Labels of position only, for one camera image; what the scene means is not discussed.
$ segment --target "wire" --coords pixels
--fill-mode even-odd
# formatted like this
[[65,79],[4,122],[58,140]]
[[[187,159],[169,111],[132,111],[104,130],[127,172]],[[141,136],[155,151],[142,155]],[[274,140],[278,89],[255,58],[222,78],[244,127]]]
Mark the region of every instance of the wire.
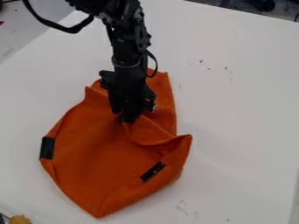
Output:
[[8,0],[8,1],[4,1],[3,4],[18,2],[18,1],[20,1],[20,0]]
[[297,13],[297,15],[294,18],[294,22],[297,22],[297,19],[299,18],[299,13]]
[[4,222],[4,218],[3,218],[3,216],[2,216],[1,213],[0,213],[0,224],[5,224],[5,222]]

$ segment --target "black patch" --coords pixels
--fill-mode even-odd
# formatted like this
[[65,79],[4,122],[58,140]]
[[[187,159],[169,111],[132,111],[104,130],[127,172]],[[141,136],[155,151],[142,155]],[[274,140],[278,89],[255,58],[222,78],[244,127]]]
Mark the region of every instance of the black patch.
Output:
[[144,173],[140,178],[143,180],[143,182],[146,182],[152,177],[154,177],[156,174],[158,174],[165,166],[166,164],[159,162],[155,164],[152,168],[150,168],[149,171]]
[[53,159],[55,149],[55,139],[51,137],[43,137],[40,149],[39,159]]

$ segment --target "white table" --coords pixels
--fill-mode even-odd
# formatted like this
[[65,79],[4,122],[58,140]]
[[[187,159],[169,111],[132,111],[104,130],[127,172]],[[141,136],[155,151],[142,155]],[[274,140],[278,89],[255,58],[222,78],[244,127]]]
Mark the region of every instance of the white table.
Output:
[[178,130],[194,135],[182,178],[96,220],[41,168],[41,137],[112,69],[95,21],[73,36],[49,30],[0,66],[0,200],[35,223],[288,223],[299,167],[299,25],[181,0],[143,7],[151,51],[170,72]]

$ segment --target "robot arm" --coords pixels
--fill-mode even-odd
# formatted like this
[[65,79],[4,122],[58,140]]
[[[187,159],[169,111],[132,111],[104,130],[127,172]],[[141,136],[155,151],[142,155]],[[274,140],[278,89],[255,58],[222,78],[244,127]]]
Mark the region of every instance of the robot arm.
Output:
[[[90,24],[94,17],[100,18],[107,28],[113,47],[113,72],[100,71],[101,86],[108,91],[111,109],[122,113],[122,120],[132,123],[144,109],[155,110],[155,93],[147,86],[146,78],[154,77],[157,62],[147,49],[151,45],[151,35],[144,24],[143,8],[138,0],[66,0],[78,11],[89,17],[71,28],[41,18],[23,0],[27,9],[44,25],[64,32],[76,33]],[[148,75],[148,57],[156,62],[156,70]]]

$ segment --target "orange bag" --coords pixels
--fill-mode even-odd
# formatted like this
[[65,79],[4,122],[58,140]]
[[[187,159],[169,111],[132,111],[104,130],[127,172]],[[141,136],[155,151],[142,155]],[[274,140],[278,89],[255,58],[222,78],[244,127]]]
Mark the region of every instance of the orange bag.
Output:
[[133,123],[111,112],[100,81],[86,87],[84,101],[71,108],[43,138],[40,161],[61,190],[100,218],[143,199],[178,179],[191,136],[177,136],[168,74],[148,84],[157,110]]

